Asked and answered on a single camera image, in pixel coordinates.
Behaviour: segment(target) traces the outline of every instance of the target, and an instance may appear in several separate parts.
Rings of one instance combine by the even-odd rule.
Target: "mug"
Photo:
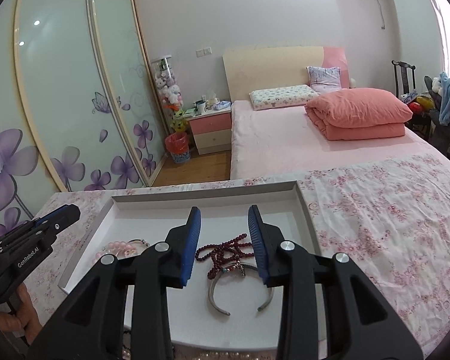
[[[197,106],[198,113],[203,115],[205,113],[205,102],[203,100],[199,100],[195,103],[195,105]]]

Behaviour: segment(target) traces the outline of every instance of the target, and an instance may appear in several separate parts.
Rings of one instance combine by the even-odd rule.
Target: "red bead necklace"
[[[253,253],[244,253],[240,249],[252,246],[251,242],[239,243],[240,240],[246,237],[247,235],[243,233],[238,237],[231,239],[230,241],[224,242],[220,245],[218,244],[205,245],[197,250],[197,252],[195,253],[195,259],[197,261],[205,261],[207,258],[211,257],[211,260],[214,263],[213,268],[210,269],[209,273],[207,274],[207,277],[210,280],[215,278],[215,276],[217,276],[217,273],[219,271],[229,272],[234,270],[235,268],[240,268],[240,270],[243,270],[242,266],[240,265],[240,259],[254,256]],[[200,257],[199,254],[207,249],[212,249],[212,251]],[[229,252],[232,255],[230,257],[225,257],[225,252]],[[230,268],[223,268],[225,264],[230,263],[232,261],[236,261],[236,264],[234,264]]]

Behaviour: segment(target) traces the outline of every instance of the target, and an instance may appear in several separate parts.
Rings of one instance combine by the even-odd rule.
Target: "yellow toy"
[[[170,127],[175,130],[175,132],[184,132],[187,129],[188,121],[183,118],[183,110],[178,110],[173,114],[172,123]]]
[[[435,104],[433,103],[433,100],[426,96],[419,96],[415,99],[415,101],[423,107],[425,112],[428,112],[432,108],[435,108]]]

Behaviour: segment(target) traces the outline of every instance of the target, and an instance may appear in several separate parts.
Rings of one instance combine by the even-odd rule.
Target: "white pillow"
[[[320,94],[341,90],[339,67],[313,67],[308,66],[310,86]]]
[[[317,96],[319,96],[319,93],[308,85],[262,89],[250,93],[254,110],[305,105],[309,99]]]

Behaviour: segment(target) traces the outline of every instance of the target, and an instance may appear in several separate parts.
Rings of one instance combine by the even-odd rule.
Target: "wooden floor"
[[[191,153],[191,157],[188,162],[174,163],[172,157],[169,156],[153,186],[161,187],[230,179],[231,151],[199,155],[195,149]]]

